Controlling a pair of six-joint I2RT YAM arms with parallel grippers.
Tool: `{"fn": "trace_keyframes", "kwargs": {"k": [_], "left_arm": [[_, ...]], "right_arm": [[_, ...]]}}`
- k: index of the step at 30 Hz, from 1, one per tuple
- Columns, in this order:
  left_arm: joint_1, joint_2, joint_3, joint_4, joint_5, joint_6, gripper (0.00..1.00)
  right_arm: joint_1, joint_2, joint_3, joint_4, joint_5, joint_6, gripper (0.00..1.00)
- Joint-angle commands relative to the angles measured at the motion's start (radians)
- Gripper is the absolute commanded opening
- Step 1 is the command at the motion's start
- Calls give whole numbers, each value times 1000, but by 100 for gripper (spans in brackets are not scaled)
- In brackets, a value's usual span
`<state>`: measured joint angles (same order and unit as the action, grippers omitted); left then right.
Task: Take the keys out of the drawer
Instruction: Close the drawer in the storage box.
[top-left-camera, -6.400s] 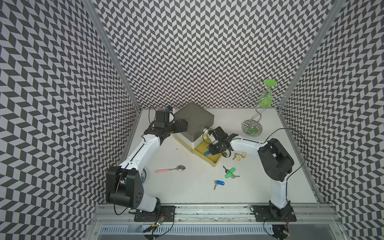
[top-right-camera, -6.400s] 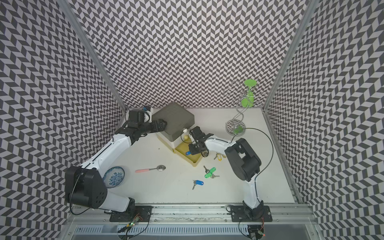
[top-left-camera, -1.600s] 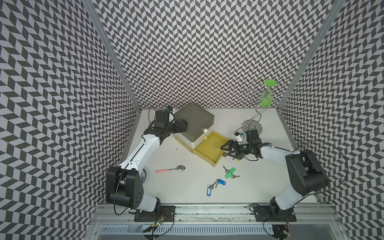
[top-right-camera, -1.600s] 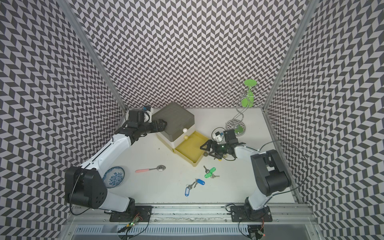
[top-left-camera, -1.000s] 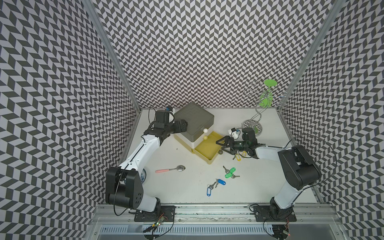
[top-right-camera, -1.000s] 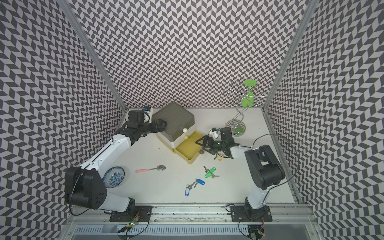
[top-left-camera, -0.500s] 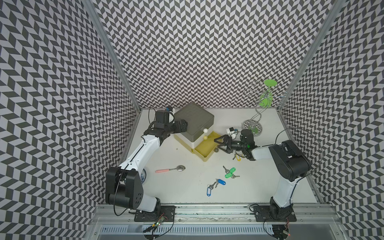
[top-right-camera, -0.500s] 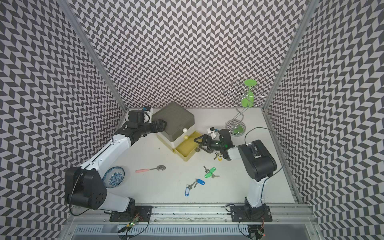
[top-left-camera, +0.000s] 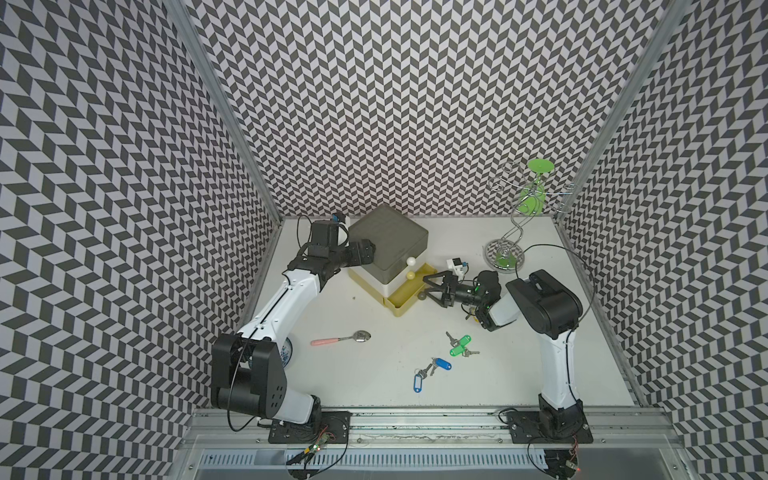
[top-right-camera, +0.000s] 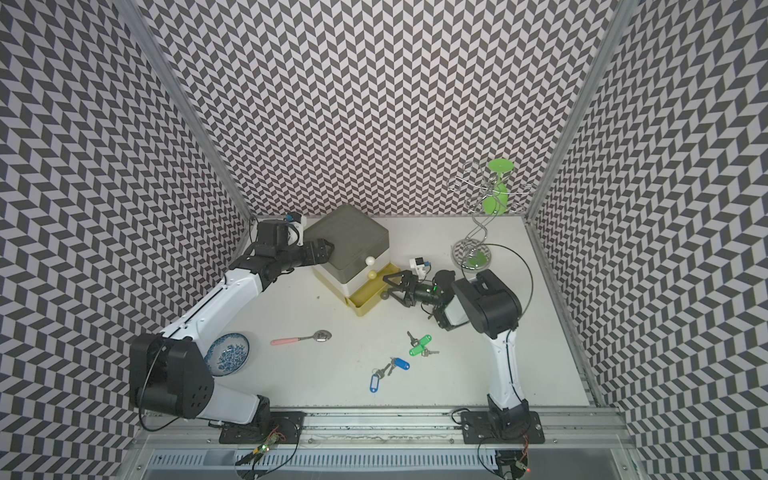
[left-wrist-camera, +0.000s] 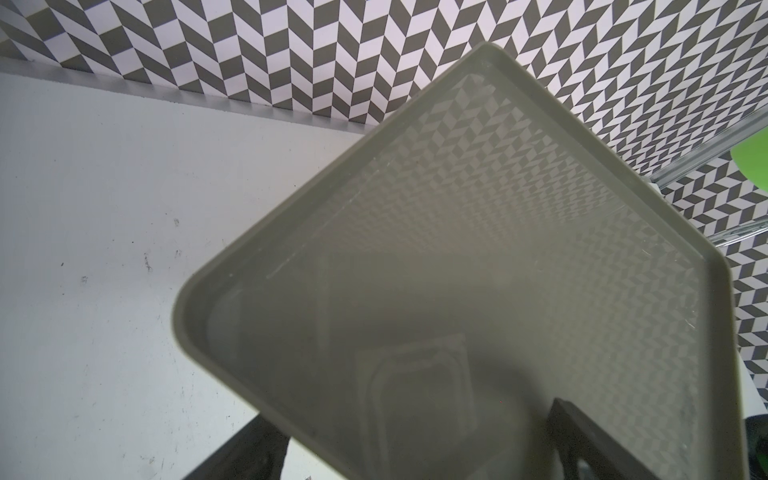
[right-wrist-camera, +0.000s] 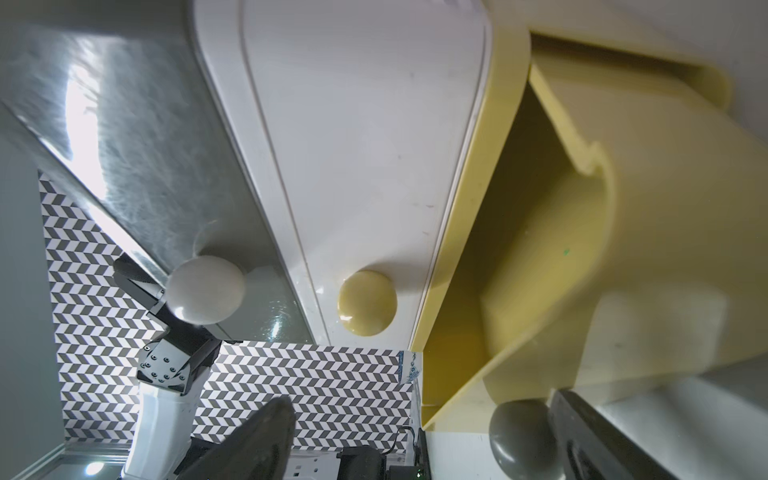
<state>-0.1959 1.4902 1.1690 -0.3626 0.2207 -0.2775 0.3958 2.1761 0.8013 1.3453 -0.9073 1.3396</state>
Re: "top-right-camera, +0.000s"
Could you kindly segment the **chrome spiral mug tree stand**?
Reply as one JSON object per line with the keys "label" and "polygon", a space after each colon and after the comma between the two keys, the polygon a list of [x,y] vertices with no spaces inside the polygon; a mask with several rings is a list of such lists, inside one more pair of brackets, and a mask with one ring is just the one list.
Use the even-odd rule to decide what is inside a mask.
{"label": "chrome spiral mug tree stand", "polygon": [[459,168],[457,180],[451,184],[451,191],[466,194],[465,206],[472,221],[470,230],[453,243],[450,251],[453,264],[464,278],[490,266],[489,226],[511,210],[514,194],[507,182],[516,167],[506,158],[492,159],[482,168],[468,162]]}

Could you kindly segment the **yellow bottom drawer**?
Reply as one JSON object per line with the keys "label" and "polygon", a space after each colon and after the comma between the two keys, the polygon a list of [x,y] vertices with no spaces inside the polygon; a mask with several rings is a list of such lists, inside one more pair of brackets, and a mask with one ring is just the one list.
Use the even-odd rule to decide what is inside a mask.
{"label": "yellow bottom drawer", "polygon": [[362,317],[369,313],[380,301],[381,293],[388,288],[388,284],[383,280],[386,275],[395,274],[400,268],[392,263],[386,265],[382,270],[376,273],[376,276],[369,279],[363,286],[355,291],[346,299],[346,305],[355,313]]}

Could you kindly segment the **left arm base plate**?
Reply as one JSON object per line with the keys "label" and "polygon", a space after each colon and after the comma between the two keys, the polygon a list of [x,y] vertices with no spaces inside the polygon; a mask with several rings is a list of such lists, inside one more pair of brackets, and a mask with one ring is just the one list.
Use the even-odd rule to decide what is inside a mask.
{"label": "left arm base plate", "polygon": [[218,442],[223,445],[262,444],[274,429],[281,434],[278,444],[296,444],[303,430],[306,414],[302,411],[278,411],[257,417],[249,424],[225,422]]}

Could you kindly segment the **grey drawer cabinet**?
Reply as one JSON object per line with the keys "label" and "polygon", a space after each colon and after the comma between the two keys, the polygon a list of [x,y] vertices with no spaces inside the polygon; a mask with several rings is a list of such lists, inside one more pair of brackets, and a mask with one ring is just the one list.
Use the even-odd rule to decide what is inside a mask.
{"label": "grey drawer cabinet", "polygon": [[[313,267],[343,298],[350,297],[390,263],[389,231],[356,207],[345,204],[317,220],[304,231],[304,240],[327,239],[335,245],[330,261]],[[368,266],[366,258],[375,258]]]}

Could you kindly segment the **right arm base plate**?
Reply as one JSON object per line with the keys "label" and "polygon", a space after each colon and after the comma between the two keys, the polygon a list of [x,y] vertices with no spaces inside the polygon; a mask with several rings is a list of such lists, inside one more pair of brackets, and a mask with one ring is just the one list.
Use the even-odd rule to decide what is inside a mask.
{"label": "right arm base plate", "polygon": [[511,425],[492,419],[489,411],[462,412],[459,429],[465,444],[519,444],[541,445],[546,442],[543,426],[537,412],[518,416]]}

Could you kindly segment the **keys with blue tag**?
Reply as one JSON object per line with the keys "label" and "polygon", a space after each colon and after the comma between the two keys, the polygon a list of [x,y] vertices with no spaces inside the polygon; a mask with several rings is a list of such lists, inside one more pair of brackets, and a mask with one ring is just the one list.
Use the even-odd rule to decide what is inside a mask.
{"label": "keys with blue tag", "polygon": [[401,358],[392,357],[389,364],[381,370],[380,376],[382,378],[390,376],[396,369],[408,371],[410,369],[410,364]]}

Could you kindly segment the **keys with green tag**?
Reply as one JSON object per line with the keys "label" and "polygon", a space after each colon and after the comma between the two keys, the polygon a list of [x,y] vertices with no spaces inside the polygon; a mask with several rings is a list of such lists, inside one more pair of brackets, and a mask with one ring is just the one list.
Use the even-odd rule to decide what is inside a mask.
{"label": "keys with green tag", "polygon": [[432,341],[432,336],[427,334],[421,338],[416,338],[414,335],[411,334],[410,331],[407,332],[407,335],[409,337],[409,341],[411,344],[409,355],[411,357],[427,356],[428,355],[427,345]]}

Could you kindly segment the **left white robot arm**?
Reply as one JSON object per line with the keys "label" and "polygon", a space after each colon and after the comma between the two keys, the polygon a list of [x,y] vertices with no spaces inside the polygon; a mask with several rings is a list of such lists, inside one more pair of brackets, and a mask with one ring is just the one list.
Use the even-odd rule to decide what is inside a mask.
{"label": "left white robot arm", "polygon": [[249,424],[267,399],[218,384],[207,362],[222,350],[240,312],[280,276],[329,261],[334,245],[304,235],[306,219],[289,213],[258,222],[251,244],[202,300],[158,333],[136,337],[129,350],[131,407],[174,419]]}

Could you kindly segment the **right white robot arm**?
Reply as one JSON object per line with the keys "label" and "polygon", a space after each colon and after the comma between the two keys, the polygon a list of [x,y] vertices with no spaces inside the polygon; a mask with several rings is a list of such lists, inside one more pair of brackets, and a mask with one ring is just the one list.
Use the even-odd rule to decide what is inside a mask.
{"label": "right white robot arm", "polygon": [[461,425],[482,440],[516,441],[527,436],[533,412],[524,390],[516,358],[516,339],[523,305],[518,296],[492,271],[483,270],[474,278],[456,277],[451,270],[438,271],[430,283],[411,271],[382,277],[386,288],[383,300],[394,299],[410,308],[422,303],[433,308],[431,316],[446,331],[470,325],[482,335],[490,351],[488,407],[473,423],[465,413]]}

